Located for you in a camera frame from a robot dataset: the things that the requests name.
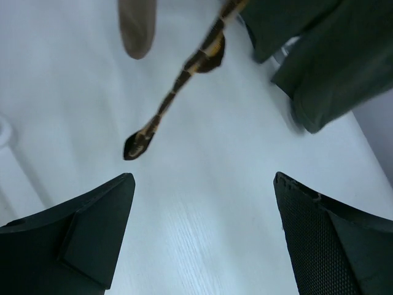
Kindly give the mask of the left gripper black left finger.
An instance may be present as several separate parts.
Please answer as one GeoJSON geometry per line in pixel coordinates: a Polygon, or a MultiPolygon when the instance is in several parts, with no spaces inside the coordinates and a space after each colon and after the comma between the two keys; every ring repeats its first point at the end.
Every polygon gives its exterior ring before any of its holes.
{"type": "Polygon", "coordinates": [[[123,173],[1,227],[1,294],[104,294],[111,288],[133,203],[123,173]]]}

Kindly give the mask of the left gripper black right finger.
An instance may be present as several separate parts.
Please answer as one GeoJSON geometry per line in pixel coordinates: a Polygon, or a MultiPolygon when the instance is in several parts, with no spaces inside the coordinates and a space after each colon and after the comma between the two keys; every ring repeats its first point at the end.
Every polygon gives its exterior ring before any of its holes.
{"type": "Polygon", "coordinates": [[[273,180],[299,294],[392,294],[392,221],[283,172],[273,180]]]}

